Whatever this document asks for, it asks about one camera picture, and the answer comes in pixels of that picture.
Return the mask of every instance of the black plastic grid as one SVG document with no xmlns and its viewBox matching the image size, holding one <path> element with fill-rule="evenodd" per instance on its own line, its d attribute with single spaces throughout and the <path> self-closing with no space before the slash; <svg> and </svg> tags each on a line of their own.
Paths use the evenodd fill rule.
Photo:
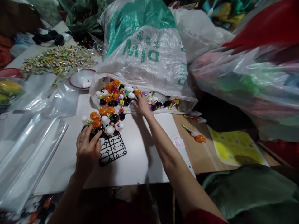
<svg viewBox="0 0 299 224">
<path fill-rule="evenodd" d="M 100 166 L 105 166 L 126 154 L 127 150 L 119 132 L 115 132 L 109 137 L 105 136 L 105 143 L 102 145 L 99 159 Z"/>
</svg>

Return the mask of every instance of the white table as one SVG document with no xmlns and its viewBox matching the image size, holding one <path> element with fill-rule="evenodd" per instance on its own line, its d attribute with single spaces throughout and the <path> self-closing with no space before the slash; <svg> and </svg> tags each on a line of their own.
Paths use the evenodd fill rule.
<svg viewBox="0 0 299 224">
<path fill-rule="evenodd" d="M 63 22 L 59 23 L 54 29 L 58 32 L 68 30 Z M 71 39 L 66 43 L 66 45 L 69 44 L 75 44 L 74 40 Z M 7 68 L 19 68 L 22 66 L 24 59 L 29 59 L 45 49 L 33 45 L 11 62 Z M 76 138 L 83 126 L 81 117 L 83 115 L 88 116 L 92 111 L 97 110 L 92 108 L 90 94 L 82 91 L 79 95 L 77 115 L 65 119 L 69 127 L 34 194 L 47 194 L 65 190 L 69 178 L 75 170 Z M 4 123 L 5 126 L 9 126 L 10 119 L 15 123 L 17 117 L 20 116 L 10 113 L 5 121 L 0 121 L 0 126 Z M 169 137 L 179 136 L 171 114 L 156 114 L 155 117 Z M 123 123 L 125 128 L 121 131 L 121 137 L 127 154 L 104 167 L 97 164 L 84 188 L 169 182 L 144 118 L 137 114 L 127 114 Z M 193 175 L 195 175 L 185 148 L 179 147 L 178 150 Z"/>
</svg>

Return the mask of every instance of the left hand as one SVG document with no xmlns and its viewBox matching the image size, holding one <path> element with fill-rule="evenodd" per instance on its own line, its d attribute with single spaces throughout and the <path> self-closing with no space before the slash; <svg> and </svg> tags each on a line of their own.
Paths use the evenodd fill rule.
<svg viewBox="0 0 299 224">
<path fill-rule="evenodd" d="M 73 178 L 85 183 L 93 170 L 93 164 L 98 161 L 101 154 L 101 141 L 99 140 L 102 131 L 98 132 L 89 142 L 89 135 L 93 126 L 85 127 L 77 137 L 77 162 Z"/>
</svg>

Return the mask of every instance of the white bowl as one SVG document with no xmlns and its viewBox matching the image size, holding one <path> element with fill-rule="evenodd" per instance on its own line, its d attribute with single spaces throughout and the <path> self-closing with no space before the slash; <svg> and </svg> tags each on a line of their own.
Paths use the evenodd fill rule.
<svg viewBox="0 0 299 224">
<path fill-rule="evenodd" d="M 92 69 L 81 69 L 69 78 L 69 83 L 77 89 L 89 90 L 95 73 Z"/>
</svg>

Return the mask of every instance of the small paper tag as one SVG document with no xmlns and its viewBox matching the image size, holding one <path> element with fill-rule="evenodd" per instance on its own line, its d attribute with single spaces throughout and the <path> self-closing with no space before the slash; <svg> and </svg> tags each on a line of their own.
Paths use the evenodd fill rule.
<svg viewBox="0 0 299 224">
<path fill-rule="evenodd" d="M 174 136 L 171 138 L 172 142 L 176 147 L 183 147 L 185 148 L 184 141 L 179 136 Z"/>
</svg>

